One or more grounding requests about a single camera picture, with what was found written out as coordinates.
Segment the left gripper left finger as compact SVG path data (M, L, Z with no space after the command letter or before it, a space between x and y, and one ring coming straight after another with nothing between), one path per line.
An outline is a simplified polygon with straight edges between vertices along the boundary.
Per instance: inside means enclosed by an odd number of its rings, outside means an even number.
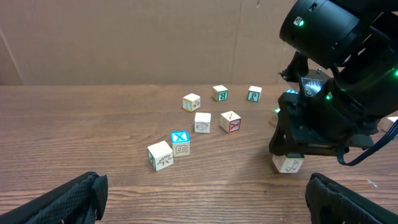
M95 223L108 199L108 177L87 172L1 215L1 223Z

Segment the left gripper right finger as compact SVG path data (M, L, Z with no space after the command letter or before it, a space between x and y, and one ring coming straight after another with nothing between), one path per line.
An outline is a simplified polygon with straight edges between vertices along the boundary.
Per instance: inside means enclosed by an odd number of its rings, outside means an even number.
M305 200L313 224L397 224L395 213L320 173L311 175Z

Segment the wooden block lower left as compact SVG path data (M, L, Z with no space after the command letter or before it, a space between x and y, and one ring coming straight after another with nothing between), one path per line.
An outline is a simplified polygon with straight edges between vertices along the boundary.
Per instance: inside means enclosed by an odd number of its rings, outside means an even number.
M156 171L160 171L174 164L172 148L166 141L161 141L147 147L149 162Z

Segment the green 4 top block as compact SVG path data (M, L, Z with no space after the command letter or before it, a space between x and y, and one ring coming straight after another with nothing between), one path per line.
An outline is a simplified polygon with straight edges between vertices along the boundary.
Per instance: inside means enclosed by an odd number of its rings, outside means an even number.
M273 126L277 126L277 123L278 123L278 113L279 113L279 111L280 111L280 108L276 108L276 109L274 109L274 110L272 110L272 113L271 113L271 118L270 118L270 120L269 120L269 122L270 122L270 124L272 124Z

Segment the blue X top block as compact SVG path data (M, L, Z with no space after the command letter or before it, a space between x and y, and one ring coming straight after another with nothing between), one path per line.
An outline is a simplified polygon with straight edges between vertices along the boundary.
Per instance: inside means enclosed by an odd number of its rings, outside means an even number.
M188 131L170 133L174 157L190 155L190 136Z

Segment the block with green J side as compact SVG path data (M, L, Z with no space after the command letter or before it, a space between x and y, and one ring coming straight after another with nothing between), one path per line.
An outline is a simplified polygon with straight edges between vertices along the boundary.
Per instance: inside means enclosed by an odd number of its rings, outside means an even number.
M261 98L262 88L258 86L250 86L248 90L247 100L252 102L258 102Z

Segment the green 7 top block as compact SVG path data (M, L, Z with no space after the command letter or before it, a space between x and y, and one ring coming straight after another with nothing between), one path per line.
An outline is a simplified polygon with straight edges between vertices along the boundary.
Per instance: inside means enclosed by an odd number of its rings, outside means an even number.
M297 173L305 160L301 154L273 155L272 161L279 173Z

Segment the block with green R side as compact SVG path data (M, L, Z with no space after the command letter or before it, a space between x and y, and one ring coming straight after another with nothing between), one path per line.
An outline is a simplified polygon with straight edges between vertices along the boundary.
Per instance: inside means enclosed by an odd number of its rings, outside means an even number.
M217 85L213 87L213 98L216 101L226 101L229 96L228 89L223 85Z

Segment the blue H top block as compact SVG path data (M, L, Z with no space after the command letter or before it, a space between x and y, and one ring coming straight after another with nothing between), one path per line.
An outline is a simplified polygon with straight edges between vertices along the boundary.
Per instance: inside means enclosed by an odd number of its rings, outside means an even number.
M297 91L289 89L285 91L286 93L293 93L293 94L299 94Z

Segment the block with red Y side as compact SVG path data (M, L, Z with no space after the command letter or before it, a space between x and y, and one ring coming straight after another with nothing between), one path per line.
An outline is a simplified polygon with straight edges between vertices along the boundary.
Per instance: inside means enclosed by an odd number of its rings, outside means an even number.
M227 133L239 131L241 127L241 117L234 111L221 113L220 126Z

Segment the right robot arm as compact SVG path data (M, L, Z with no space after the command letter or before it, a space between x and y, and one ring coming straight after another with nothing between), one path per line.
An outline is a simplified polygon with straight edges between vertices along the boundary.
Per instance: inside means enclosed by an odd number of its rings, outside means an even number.
M282 78L300 89L279 97L270 152L370 148L380 120L397 110L397 2L299 0L280 38L295 48Z

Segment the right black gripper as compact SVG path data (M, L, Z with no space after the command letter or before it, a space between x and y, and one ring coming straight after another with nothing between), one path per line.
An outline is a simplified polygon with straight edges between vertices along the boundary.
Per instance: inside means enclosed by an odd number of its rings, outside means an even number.
M279 99L276 131L269 150L277 156L306 154L336 156L351 147L373 145L373 123L359 124L356 107L345 97L334 79L322 71L290 72L282 78L296 83L299 93L283 93Z

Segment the wooden block with engraved drawing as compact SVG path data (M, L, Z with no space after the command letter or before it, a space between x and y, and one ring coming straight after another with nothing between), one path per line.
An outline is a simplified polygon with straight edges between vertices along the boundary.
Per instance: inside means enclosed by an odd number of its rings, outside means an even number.
M194 119L194 132L196 133L209 133L211 124L210 113L195 113Z

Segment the plain wooden block upper left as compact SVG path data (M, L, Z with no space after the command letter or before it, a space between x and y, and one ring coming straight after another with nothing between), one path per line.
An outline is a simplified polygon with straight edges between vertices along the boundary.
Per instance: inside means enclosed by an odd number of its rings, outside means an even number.
M201 106L201 98L199 95L196 95L194 93L190 93L184 96L182 99L182 108L189 112L193 112L199 109L200 106Z

